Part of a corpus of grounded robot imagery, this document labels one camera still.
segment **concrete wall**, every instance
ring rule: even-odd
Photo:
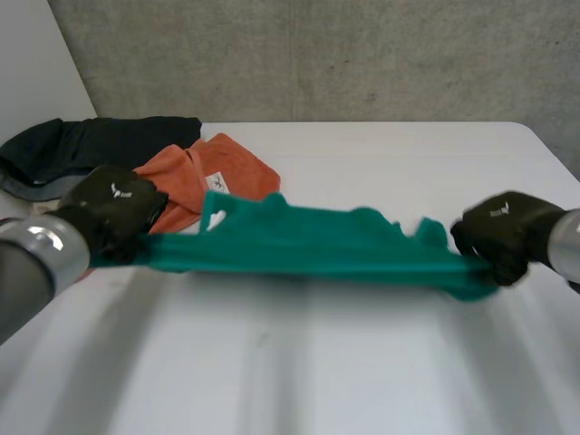
[[[580,176],[578,0],[49,3],[100,115],[517,121]]]
[[[38,122],[95,116],[44,0],[0,1],[0,59],[0,144]],[[15,207],[2,192],[0,218]]]

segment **green towel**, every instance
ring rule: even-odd
[[[207,231],[210,216],[226,217]],[[333,211],[289,206],[272,194],[263,202],[209,191],[198,235],[144,238],[135,266],[168,272],[189,270],[311,276],[365,283],[430,285],[462,301],[497,288],[482,275],[489,265],[451,253],[443,225],[424,218],[413,237],[377,210]],[[114,266],[97,260],[94,266]]]

